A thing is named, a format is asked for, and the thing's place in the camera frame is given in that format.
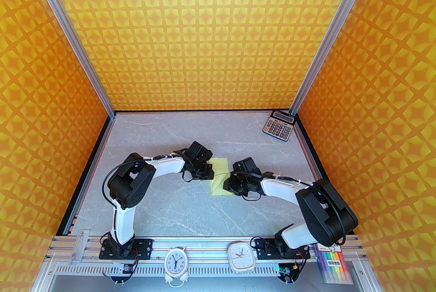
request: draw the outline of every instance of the black mounting plate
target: black mounting plate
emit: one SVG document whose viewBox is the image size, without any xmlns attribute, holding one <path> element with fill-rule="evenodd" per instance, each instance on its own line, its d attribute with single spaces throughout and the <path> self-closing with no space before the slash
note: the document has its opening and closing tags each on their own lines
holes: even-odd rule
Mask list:
<svg viewBox="0 0 436 292">
<path fill-rule="evenodd" d="M 135 253 L 131 253 L 128 258 L 118 258 L 115 255 L 112 255 L 110 250 L 105 248 L 107 247 L 108 239 L 103 240 L 103 245 L 100 248 L 100 254 L 98 255 L 98 259 L 103 260 L 123 260 L 123 261 L 132 261 L 135 259 Z M 153 240 L 152 239 L 135 239 L 132 250 L 138 250 L 138 259 L 140 261 L 149 261 L 151 258 L 151 252 L 153 251 Z"/>
<path fill-rule="evenodd" d="M 275 239 L 264 239 L 262 237 L 256 238 L 253 240 L 253 244 L 255 245 L 255 246 L 253 246 L 253 248 L 255 248 L 255 250 L 256 250 L 258 260 L 266 261 L 266 260 L 270 260 L 270 259 L 289 260 L 289 259 L 294 259 L 294 258 L 296 258 L 296 259 L 309 259 L 310 258 L 309 247 L 307 245 L 301 246 L 297 249 L 301 252 L 302 256 L 300 256 L 300 254 L 296 251 L 294 257 L 282 258 L 275 252 L 274 241 L 275 241 Z"/>
</svg>

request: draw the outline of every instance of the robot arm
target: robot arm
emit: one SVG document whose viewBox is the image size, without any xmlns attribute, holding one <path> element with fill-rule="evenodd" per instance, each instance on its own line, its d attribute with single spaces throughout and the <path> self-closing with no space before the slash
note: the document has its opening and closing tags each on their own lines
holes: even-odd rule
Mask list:
<svg viewBox="0 0 436 292">
<path fill-rule="evenodd" d="M 239 196 L 254 191 L 279 197 L 300 207 L 304 222 L 290 225 L 275 235 L 280 252 L 283 252 L 283 243 L 291 249 L 315 242 L 330 247 L 358 225 L 357 217 L 328 180 L 307 184 L 272 172 L 261 173 L 252 158 L 233 165 L 233 172 L 223 188 Z"/>
<path fill-rule="evenodd" d="M 192 180 L 211 180 L 214 172 L 207 161 L 212 152 L 194 141 L 188 149 L 152 159 L 130 154 L 108 181 L 114 206 L 109 248 L 118 258 L 130 255 L 134 242 L 134 217 L 137 204 L 143 199 L 152 179 L 169 173 L 189 171 Z"/>
</svg>

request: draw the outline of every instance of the geometric pattern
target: geometric pattern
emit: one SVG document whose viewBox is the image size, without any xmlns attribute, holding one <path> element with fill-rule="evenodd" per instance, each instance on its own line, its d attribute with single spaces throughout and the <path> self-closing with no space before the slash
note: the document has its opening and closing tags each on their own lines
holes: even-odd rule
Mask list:
<svg viewBox="0 0 436 292">
<path fill-rule="evenodd" d="M 46 0 L 0 0 L 0 290 L 28 291 L 106 112 Z"/>
<path fill-rule="evenodd" d="M 340 0 L 62 0 L 116 110 L 289 107 Z"/>
<path fill-rule="evenodd" d="M 385 291 L 436 291 L 436 0 L 357 0 L 299 115 Z"/>
</svg>

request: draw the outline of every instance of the calculator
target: calculator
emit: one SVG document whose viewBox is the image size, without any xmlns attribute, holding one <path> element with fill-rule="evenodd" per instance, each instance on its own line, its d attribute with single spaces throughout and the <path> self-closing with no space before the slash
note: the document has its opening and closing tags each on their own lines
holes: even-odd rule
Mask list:
<svg viewBox="0 0 436 292">
<path fill-rule="evenodd" d="M 282 141 L 288 141 L 295 124 L 295 116 L 281 110 L 273 110 L 263 127 L 263 132 Z"/>
</svg>

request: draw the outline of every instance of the white alarm clock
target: white alarm clock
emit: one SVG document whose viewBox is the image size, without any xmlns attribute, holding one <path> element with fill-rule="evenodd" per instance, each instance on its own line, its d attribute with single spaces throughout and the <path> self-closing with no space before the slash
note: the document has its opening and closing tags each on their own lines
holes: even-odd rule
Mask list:
<svg viewBox="0 0 436 292">
<path fill-rule="evenodd" d="M 171 287 L 181 287 L 188 280 L 188 257 L 184 250 L 183 247 L 176 247 L 169 250 L 165 256 L 165 283 L 168 282 Z M 180 285 L 171 284 L 176 278 L 182 281 Z"/>
<path fill-rule="evenodd" d="M 227 249 L 229 263 L 235 274 L 250 272 L 254 269 L 256 261 L 254 252 L 246 242 L 235 242 Z"/>
</svg>

